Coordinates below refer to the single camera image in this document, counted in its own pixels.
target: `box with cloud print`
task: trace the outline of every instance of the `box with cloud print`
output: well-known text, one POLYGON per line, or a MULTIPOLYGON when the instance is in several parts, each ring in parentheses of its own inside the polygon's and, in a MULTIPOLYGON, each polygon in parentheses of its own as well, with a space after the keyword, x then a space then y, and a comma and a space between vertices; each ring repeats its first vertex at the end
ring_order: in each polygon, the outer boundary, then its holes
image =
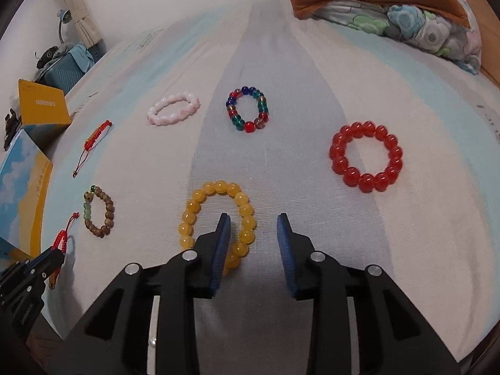
POLYGON ((40 254, 51 172, 51 162, 26 131, 19 131, 0 166, 0 269, 40 254))

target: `red string bracelet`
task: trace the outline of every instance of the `red string bracelet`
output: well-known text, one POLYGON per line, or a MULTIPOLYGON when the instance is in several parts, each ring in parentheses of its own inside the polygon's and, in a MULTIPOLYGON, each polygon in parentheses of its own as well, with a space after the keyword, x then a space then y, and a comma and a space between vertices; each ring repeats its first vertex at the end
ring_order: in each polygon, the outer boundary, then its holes
MULTIPOLYGON (((69 218, 66 229, 61 230, 59 234, 57 235, 56 239, 54 240, 54 243, 52 244, 51 248, 52 249, 57 249, 59 246, 61 246, 61 252, 66 257, 66 247, 68 245, 68 229, 69 225, 71 222, 75 219, 77 219, 80 216, 80 213, 73 213, 72 216, 69 218)), ((51 275, 51 277, 48 280, 48 286, 51 289, 54 289, 56 287, 56 281, 58 280, 59 273, 61 272, 61 268, 57 268, 54 273, 51 275)))
POLYGON ((390 184, 396 182, 399 172, 403 168, 403 150, 398 146, 398 139, 395 135, 389 134, 383 125, 375 126, 371 121, 364 124, 354 122, 351 126, 344 125, 340 131, 333 136, 332 146, 329 151, 333 160, 332 169, 335 173, 343 175, 344 183, 350 188, 359 186, 363 193, 371 193, 373 189, 385 191, 390 184), (359 169, 350 166, 345 157, 346 145, 353 138, 375 137, 382 141, 389 150, 389 165, 383 172, 373 176, 370 173, 360 174, 359 169))
POLYGON ((77 168, 73 171, 73 177, 75 178, 78 175, 79 169, 82 167, 83 163, 87 160, 88 153, 92 149, 93 145, 96 143, 99 136, 103 133, 106 127, 111 127, 113 123, 109 120, 104 121, 97 129, 92 133, 91 136, 85 141, 83 144, 83 152, 80 155, 80 159, 78 160, 77 168))

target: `metal screw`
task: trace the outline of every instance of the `metal screw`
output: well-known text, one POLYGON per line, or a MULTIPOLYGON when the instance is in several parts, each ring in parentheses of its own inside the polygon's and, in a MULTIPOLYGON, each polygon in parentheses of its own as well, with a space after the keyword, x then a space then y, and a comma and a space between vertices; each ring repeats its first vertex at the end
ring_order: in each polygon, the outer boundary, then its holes
POLYGON ((327 259, 327 257, 325 257, 324 254, 319 251, 311 252, 310 257, 314 262, 323 262, 325 259, 327 259))
POLYGON ((139 272, 139 265, 137 265, 136 263, 129 263, 125 267, 125 273, 127 275, 134 275, 137 272, 139 272))
POLYGON ((182 259, 186 260, 186 261, 192 261, 192 260, 195 260, 198 256, 198 253, 193 250, 193 249, 189 249, 187 251, 184 252, 184 254, 182 255, 182 259))
POLYGON ((378 265, 370 265, 368 267, 368 273, 373 277, 379 277, 382 275, 382 268, 378 265))

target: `curtain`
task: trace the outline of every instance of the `curtain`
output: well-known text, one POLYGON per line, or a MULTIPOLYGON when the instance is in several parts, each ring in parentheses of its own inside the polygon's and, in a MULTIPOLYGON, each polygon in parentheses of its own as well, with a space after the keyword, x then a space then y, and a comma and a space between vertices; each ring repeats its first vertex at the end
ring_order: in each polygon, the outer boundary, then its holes
POLYGON ((102 39, 101 33, 88 14, 84 0, 64 0, 64 3, 71 11, 79 37, 85 46, 89 48, 97 44, 102 39))

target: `floral blanket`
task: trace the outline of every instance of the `floral blanket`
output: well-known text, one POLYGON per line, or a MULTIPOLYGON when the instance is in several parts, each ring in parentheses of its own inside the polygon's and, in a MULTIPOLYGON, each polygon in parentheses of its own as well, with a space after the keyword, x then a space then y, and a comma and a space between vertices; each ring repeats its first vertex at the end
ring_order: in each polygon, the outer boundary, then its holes
POLYGON ((314 15, 364 32, 386 36, 449 59, 477 74, 481 68, 481 35, 466 0, 470 28, 414 5, 377 5, 358 0, 334 0, 314 15))

